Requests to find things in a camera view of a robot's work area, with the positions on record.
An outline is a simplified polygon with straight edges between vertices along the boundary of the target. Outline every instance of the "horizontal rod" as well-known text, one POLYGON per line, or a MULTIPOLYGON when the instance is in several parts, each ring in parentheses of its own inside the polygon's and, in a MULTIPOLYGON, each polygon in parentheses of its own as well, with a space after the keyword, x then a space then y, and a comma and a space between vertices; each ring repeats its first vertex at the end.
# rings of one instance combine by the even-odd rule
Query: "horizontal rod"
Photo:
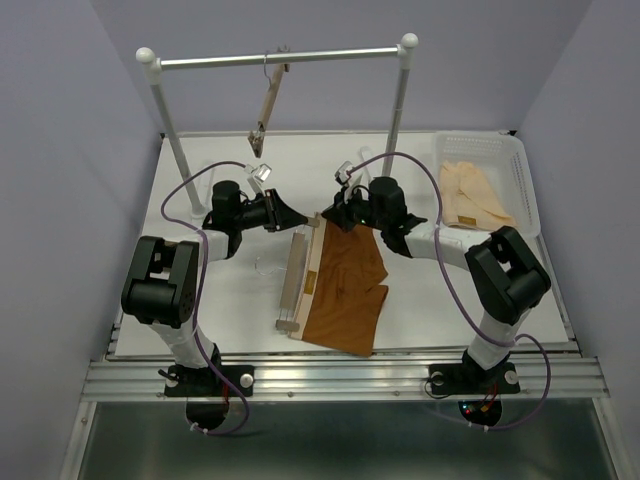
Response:
POLYGON ((280 63, 318 62, 322 60, 350 60, 354 58, 397 57, 402 47, 352 48, 349 50, 322 50, 318 52, 274 52, 231 57, 188 58, 160 60, 162 70, 188 68, 233 67, 242 65, 272 65, 280 63))

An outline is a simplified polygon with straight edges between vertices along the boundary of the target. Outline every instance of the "brown cloth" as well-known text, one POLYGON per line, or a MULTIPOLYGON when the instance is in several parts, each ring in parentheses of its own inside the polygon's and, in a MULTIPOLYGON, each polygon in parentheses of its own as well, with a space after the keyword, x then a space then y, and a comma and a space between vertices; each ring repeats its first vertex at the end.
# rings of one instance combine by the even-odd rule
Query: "brown cloth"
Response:
POLYGON ((389 287, 370 228, 327 222, 316 289, 302 340, 368 357, 389 287))

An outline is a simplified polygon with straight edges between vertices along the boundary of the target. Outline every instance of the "white plastic basket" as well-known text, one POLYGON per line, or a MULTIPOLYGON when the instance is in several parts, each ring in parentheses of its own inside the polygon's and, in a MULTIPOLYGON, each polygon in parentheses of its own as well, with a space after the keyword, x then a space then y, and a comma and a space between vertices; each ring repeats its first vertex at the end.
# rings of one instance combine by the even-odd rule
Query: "white plastic basket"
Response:
POLYGON ((436 178, 444 162, 471 162, 487 176, 505 211, 525 238, 540 233, 540 217, 527 154, 520 140, 499 133, 437 132, 433 139, 436 178))

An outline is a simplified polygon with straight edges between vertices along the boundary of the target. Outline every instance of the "purple cable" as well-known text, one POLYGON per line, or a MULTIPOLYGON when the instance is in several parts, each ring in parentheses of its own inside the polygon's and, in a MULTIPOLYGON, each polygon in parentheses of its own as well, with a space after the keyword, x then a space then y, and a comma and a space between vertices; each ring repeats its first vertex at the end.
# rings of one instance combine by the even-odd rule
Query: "purple cable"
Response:
MULTIPOLYGON (((431 180, 431 184, 433 185, 433 190, 435 191, 436 198, 438 199, 438 213, 437 213, 437 216, 436 216, 436 228, 435 228, 435 232, 434 232, 434 244, 435 244, 435 250, 436 250, 436 258, 438 260, 438 266, 440 267, 440 272, 442 273, 442 277, 444 278, 444 283, 447 284, 447 288, 449 289, 449 292, 451 292, 451 296, 453 297, 453 300, 455 301, 456 305, 458 306, 458 309, 460 310, 460 313, 462 313, 462 316, 467 321, 469 326, 473 329, 474 332, 476 332, 476 334, 480 338, 482 338, 486 342, 492 343, 493 345, 497 345, 499 347, 511 348, 516 344, 516 342, 519 339, 528 338, 529 340, 531 340, 538 347, 538 349, 540 350, 540 353, 542 353, 542 357, 544 358, 544 363, 545 363, 545 366, 546 366, 546 369, 547 369, 547 382, 546 382, 546 385, 545 385, 545 389, 542 392, 542 397, 540 397, 540 401, 538 402, 538 405, 536 405, 536 407, 528 415, 526 415, 525 417, 521 418, 520 420, 518 420, 516 422, 513 422, 513 423, 510 423, 508 425, 501 425, 501 426, 498 426, 498 427, 488 427, 488 430, 508 430, 510 428, 522 425, 523 423, 525 423, 526 421, 528 421, 532 417, 534 417, 540 411, 540 409, 542 408, 543 403, 545 402, 545 400, 549 396, 549 388, 551 387, 551 363, 549 361, 549 355, 547 355, 547 352, 545 351, 544 347, 540 344, 540 342, 538 342, 538 340, 536 340, 534 337, 532 337, 528 333, 521 333, 520 335, 517 335, 512 342, 500 342, 498 340, 495 340, 495 339, 489 337, 482 330, 480 330, 480 328, 475 324, 475 322, 471 318, 471 315, 469 315, 469 312, 467 312, 467 309, 464 308, 464 305, 462 304, 462 300, 458 296, 458 293, 456 292, 456 290, 455 290, 455 288, 453 286, 453 283, 451 282, 451 279, 449 278, 449 274, 447 273, 447 269, 445 267, 444 259, 442 257, 442 247, 440 246, 440 223, 442 222, 442 195, 440 193, 440 188, 438 188, 438 183, 436 182, 435 177, 431 174, 429 169, 427 167, 425 167, 424 164, 420 160, 418 160, 417 158, 415 158, 415 157, 413 157, 413 156, 411 156, 411 155, 409 155, 407 153, 402 153, 402 152, 382 153, 380 155, 376 155, 375 157, 372 157, 369 160, 367 160, 365 162, 362 162, 361 164, 355 166, 354 168, 350 169, 347 172, 347 174, 349 175, 349 177, 351 177, 352 173, 360 170, 361 168, 366 167, 370 163, 373 163, 373 162, 375 162, 377 160, 380 160, 382 158, 387 158, 387 157, 404 157, 407 160, 411 160, 413 163, 418 165, 418 167, 420 167, 422 169, 422 171, 427 174, 427 176, 429 177, 429 180, 431 180)), ((452 417, 449 417, 447 415, 443 415, 443 414, 441 414, 439 412, 438 413, 432 412, 432 413, 434 413, 438 417, 443 417, 443 418, 446 418, 446 419, 449 419, 451 421, 458 422, 458 423, 464 423, 465 425, 467 424, 467 422, 464 422, 463 420, 459 420, 457 418, 452 418, 452 417)))
POLYGON ((214 163, 212 165, 209 165, 209 166, 203 168, 202 170, 200 170, 199 172, 193 174, 192 176, 187 178, 184 182, 182 182, 180 185, 178 185, 176 188, 174 188, 171 191, 171 193, 169 195, 167 195, 167 198, 164 199, 164 201, 162 202, 162 205, 160 206, 160 214, 162 215, 162 218, 164 218, 168 222, 177 223, 178 225, 182 225, 183 227, 186 227, 186 228, 188 228, 190 230, 193 230, 194 232, 198 233, 200 235, 200 237, 202 237, 202 270, 200 271, 200 282, 198 283, 198 290, 196 291, 195 306, 194 306, 194 309, 193 309, 193 338, 196 341, 196 345, 198 346, 198 350, 200 351, 200 354, 202 355, 202 358, 205 359, 205 361, 207 362, 207 365, 209 366, 209 368, 213 371, 213 373, 225 385, 227 385, 231 390, 233 390, 233 392, 242 401, 242 404, 244 405, 244 409, 245 409, 244 410, 245 411, 245 415, 244 415, 244 418, 242 419, 242 422, 240 422, 238 425, 236 425, 235 427, 232 427, 232 428, 230 428, 228 430, 209 431, 209 430, 200 428, 200 427, 198 427, 197 425, 195 425, 193 423, 190 423, 191 427, 194 428, 195 430, 197 430, 198 432, 204 433, 204 434, 210 435, 210 436, 229 435, 229 434, 231 434, 233 432, 236 432, 236 431, 240 430, 245 425, 245 423, 247 423, 247 420, 249 420, 249 415, 251 414, 251 408, 249 407, 249 402, 247 402, 247 399, 242 394, 240 389, 238 389, 238 387, 236 387, 233 383, 231 383, 229 381, 229 379, 227 377, 225 377, 222 374, 222 372, 213 364, 213 362, 211 361, 211 359, 207 355, 207 352, 205 351, 204 347, 202 346, 202 341, 200 340, 200 336, 198 335, 197 328, 198 328, 198 312, 200 310, 200 298, 202 297, 202 289, 204 287, 204 279, 205 279, 205 275, 207 274, 207 263, 209 261, 209 241, 207 239, 207 235, 200 228, 196 227, 195 225, 191 225, 189 222, 185 222, 184 220, 180 220, 178 218, 172 218, 172 217, 168 216, 166 211, 165 211, 165 208, 166 208, 167 203, 169 202, 169 200, 171 200, 173 198, 173 196, 181 188, 183 188, 186 184, 188 184, 190 182, 193 182, 200 175, 202 175, 205 172, 208 172, 212 168, 220 167, 222 165, 233 165, 233 166, 240 167, 240 168, 244 168, 245 167, 245 165, 243 163, 232 162, 232 161, 216 162, 216 163, 214 163))

